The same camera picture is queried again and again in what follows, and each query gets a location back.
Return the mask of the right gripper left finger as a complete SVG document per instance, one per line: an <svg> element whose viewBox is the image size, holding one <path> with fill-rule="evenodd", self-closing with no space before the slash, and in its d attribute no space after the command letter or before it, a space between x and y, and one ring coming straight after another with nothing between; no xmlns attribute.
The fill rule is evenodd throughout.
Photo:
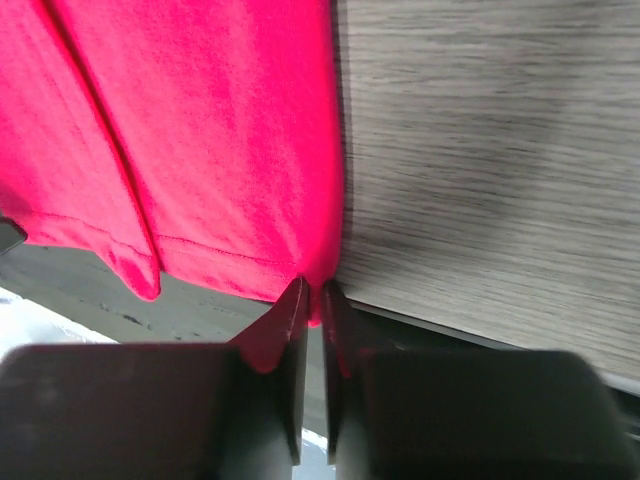
<svg viewBox="0 0 640 480"><path fill-rule="evenodd" d="M224 343L29 345L1 364L5 479L288 479L309 286Z"/></svg>

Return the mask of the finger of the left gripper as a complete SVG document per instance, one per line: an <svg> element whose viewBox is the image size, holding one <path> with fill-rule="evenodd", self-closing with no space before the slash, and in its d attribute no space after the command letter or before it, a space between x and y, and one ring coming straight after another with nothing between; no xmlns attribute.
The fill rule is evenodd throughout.
<svg viewBox="0 0 640 480"><path fill-rule="evenodd" d="M26 241L26 232L12 219L0 218L0 255Z"/></svg>

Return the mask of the magenta red t shirt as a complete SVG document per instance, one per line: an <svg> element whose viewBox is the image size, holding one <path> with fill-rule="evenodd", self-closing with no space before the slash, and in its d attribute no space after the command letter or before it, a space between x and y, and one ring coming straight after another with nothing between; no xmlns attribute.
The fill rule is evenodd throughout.
<svg viewBox="0 0 640 480"><path fill-rule="evenodd" d="M272 302L336 272L344 164L327 1L5 1L1 211L95 253Z"/></svg>

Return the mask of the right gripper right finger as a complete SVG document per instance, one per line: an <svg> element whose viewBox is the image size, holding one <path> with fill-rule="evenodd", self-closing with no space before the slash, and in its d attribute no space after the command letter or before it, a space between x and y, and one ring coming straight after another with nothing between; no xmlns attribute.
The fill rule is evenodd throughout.
<svg viewBox="0 0 640 480"><path fill-rule="evenodd" d="M322 291L328 458L340 479L635 479L607 388L563 351L401 348Z"/></svg>

